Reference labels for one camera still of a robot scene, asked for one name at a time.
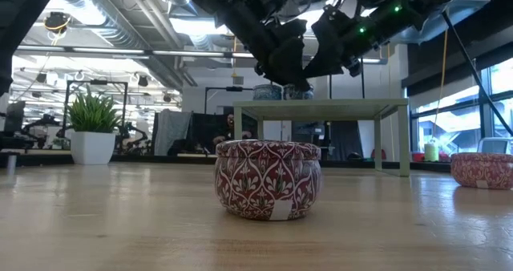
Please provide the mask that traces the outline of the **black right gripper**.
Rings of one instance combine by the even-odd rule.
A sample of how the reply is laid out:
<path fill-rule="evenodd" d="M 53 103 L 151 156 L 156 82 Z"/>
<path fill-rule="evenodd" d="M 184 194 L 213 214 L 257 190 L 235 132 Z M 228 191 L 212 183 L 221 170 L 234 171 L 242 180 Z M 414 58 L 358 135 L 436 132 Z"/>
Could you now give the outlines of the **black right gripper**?
<path fill-rule="evenodd" d="M 343 67 L 353 77 L 360 75 L 360 59 L 365 54 L 411 26 L 421 26 L 421 14 L 409 0 L 391 0 L 369 16 L 353 19 L 337 7 L 326 5 L 321 17 L 311 26 L 318 48 L 305 67 L 305 77 L 343 74 Z"/>

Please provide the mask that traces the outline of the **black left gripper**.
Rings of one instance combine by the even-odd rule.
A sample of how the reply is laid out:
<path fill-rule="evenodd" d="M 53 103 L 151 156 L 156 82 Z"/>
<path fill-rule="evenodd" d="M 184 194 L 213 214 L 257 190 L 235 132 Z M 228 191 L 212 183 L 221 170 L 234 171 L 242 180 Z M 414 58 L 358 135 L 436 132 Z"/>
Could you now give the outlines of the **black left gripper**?
<path fill-rule="evenodd" d="M 256 60 L 256 73 L 282 86 L 293 84 L 300 91 L 310 85 L 303 73 L 304 19 L 286 23 L 274 18 L 286 0 L 220 0 L 216 19 L 242 42 Z"/>

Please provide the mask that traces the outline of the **dark blue patterned tin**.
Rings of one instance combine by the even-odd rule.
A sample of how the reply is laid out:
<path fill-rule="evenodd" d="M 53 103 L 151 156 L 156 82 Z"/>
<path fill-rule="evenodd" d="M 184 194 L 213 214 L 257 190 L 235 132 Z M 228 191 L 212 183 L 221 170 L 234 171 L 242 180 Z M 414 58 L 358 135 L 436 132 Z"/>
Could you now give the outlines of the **dark blue patterned tin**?
<path fill-rule="evenodd" d="M 283 86 L 283 99 L 284 100 L 303 100 L 313 99 L 313 85 L 309 85 L 307 91 L 302 91 L 300 88 L 293 84 Z"/>

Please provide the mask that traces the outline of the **light blue patterned tin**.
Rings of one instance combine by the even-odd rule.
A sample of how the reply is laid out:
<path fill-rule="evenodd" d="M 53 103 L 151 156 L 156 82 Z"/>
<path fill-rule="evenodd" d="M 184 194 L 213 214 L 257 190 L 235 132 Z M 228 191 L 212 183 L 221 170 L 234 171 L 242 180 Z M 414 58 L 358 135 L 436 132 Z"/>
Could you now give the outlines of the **light blue patterned tin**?
<path fill-rule="evenodd" d="M 273 84 L 256 85 L 253 88 L 253 100 L 282 100 L 282 88 Z"/>

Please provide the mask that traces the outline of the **dark red patterned tin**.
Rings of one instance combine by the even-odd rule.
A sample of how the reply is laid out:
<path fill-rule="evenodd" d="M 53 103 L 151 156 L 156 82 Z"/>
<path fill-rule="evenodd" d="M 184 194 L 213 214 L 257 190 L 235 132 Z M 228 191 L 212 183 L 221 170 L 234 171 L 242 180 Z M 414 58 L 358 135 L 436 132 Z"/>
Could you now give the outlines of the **dark red patterned tin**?
<path fill-rule="evenodd" d="M 321 191 L 321 149 L 275 140 L 216 145 L 214 187 L 221 205 L 250 220 L 305 217 Z"/>

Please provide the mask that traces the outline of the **pink patterned tin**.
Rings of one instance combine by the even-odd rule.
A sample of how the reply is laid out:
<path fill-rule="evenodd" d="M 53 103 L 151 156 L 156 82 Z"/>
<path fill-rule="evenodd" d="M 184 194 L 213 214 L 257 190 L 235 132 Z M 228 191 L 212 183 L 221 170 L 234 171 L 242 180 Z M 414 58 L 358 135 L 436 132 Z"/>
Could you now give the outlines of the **pink patterned tin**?
<path fill-rule="evenodd" d="M 451 156 L 450 174 L 463 187 L 513 189 L 513 155 L 458 153 Z"/>

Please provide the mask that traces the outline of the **pale green candle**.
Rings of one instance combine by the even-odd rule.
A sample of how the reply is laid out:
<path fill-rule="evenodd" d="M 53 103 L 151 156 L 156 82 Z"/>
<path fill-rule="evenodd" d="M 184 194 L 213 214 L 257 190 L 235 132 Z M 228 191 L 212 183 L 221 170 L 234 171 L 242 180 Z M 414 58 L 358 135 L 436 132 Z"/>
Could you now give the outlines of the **pale green candle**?
<path fill-rule="evenodd" d="M 435 142 L 424 144 L 424 160 L 426 162 L 439 161 L 438 145 Z"/>

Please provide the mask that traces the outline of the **person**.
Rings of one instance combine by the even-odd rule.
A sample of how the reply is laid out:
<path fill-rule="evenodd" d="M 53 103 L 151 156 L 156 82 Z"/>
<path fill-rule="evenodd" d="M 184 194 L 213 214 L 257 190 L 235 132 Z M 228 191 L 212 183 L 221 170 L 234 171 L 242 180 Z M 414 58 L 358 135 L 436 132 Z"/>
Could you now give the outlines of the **person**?
<path fill-rule="evenodd" d="M 224 141 L 234 140 L 234 115 L 229 114 L 226 118 L 226 124 L 216 133 L 212 142 L 217 145 Z"/>

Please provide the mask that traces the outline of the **long ceiling light tube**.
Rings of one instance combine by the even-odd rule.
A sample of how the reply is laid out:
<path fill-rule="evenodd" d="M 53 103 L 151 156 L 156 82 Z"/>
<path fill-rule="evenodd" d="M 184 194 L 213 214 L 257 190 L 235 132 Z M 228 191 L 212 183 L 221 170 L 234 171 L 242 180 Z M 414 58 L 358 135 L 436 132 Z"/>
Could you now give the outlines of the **long ceiling light tube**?
<path fill-rule="evenodd" d="M 43 46 L 43 45 L 21 45 L 15 51 L 31 51 L 31 52 L 50 52 L 65 54 L 93 54 L 93 55 L 121 55 L 134 58 L 150 57 L 150 56 L 172 56 L 187 58 L 205 58 L 205 59 L 245 59 L 254 60 L 252 54 L 247 52 L 223 52 L 223 51 L 162 51 L 162 50 L 144 50 L 144 49 L 119 49 L 119 48 L 102 48 L 102 47 L 72 47 L 72 46 Z"/>

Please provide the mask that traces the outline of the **white office chair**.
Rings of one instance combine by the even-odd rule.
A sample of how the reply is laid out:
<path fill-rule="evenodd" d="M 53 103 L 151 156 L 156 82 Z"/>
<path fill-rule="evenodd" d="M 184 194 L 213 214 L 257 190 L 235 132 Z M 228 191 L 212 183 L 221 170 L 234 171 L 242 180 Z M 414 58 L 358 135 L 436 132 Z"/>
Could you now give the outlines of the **white office chair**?
<path fill-rule="evenodd" d="M 513 155 L 513 138 L 482 138 L 479 141 L 477 152 Z"/>

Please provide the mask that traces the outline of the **green plant in white pot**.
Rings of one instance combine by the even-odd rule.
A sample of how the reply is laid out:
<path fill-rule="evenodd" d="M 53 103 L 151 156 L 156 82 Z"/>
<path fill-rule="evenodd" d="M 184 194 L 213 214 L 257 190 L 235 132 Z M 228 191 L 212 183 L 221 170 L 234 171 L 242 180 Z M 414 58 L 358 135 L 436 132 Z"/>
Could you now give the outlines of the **green plant in white pot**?
<path fill-rule="evenodd" d="M 113 98 L 95 95 L 87 86 L 85 92 L 76 95 L 67 117 L 74 130 L 71 134 L 73 161 L 81 165 L 108 164 L 115 149 L 114 130 L 121 123 Z"/>

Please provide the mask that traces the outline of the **black aluminium table frame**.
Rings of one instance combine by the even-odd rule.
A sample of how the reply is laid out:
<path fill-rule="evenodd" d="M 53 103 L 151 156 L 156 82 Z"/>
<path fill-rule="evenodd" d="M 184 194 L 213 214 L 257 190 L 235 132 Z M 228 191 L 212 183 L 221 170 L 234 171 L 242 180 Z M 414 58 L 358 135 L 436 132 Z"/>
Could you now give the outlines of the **black aluminium table frame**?
<path fill-rule="evenodd" d="M 0 168 L 6 168 L 9 161 L 9 156 L 16 158 L 17 167 L 34 167 L 39 165 L 65 165 L 73 164 L 73 158 L 69 154 L 64 155 L 48 155 L 48 154 L 28 154 L 23 155 L 19 153 L 0 153 Z M 148 164 L 199 164 L 199 165 L 214 165 L 216 158 L 214 157 L 174 157 L 174 156 L 124 156 L 114 155 L 111 162 L 124 162 L 124 163 L 148 163 Z M 374 162 L 367 161 L 328 161 L 322 160 L 320 162 L 322 168 L 364 168 L 374 169 Z M 412 162 L 410 164 L 411 170 L 418 171 L 431 171 L 431 172 L 450 172 L 450 163 L 418 163 Z"/>

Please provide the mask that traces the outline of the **silver spiral air duct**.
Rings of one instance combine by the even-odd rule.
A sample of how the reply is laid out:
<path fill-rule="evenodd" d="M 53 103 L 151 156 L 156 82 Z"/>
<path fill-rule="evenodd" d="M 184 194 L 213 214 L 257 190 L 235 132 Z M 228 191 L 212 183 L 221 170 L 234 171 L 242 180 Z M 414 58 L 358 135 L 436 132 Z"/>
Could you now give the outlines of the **silver spiral air duct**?
<path fill-rule="evenodd" d="M 121 49 L 149 49 L 150 44 L 129 23 L 127 18 L 111 0 L 63 0 L 72 9 L 78 10 L 78 20 L 82 22 L 87 14 L 95 14 L 100 18 L 94 23 L 92 31 L 109 42 L 112 46 Z M 155 56 L 138 61 L 146 67 L 165 87 L 182 89 L 184 86 L 194 87 L 194 79 L 173 63 L 166 63 Z"/>

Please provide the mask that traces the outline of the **black rig frame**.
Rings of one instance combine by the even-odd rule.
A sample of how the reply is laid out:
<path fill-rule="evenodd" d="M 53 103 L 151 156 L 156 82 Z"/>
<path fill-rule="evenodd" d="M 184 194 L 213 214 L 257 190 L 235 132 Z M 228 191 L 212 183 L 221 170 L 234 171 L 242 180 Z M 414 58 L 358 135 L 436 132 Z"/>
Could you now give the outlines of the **black rig frame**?
<path fill-rule="evenodd" d="M 63 125 L 67 130 L 123 133 L 126 121 L 128 83 L 107 79 L 68 80 L 63 103 Z"/>

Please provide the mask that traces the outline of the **grey metal post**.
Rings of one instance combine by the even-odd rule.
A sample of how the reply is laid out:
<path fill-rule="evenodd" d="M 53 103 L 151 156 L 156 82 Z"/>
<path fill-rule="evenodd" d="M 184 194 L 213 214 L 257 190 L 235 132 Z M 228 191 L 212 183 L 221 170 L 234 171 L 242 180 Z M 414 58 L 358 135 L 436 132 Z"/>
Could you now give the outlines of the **grey metal post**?
<path fill-rule="evenodd" d="M 16 165 L 17 165 L 18 153 L 8 152 L 7 153 L 7 165 L 6 165 L 6 174 L 8 176 L 14 176 Z"/>

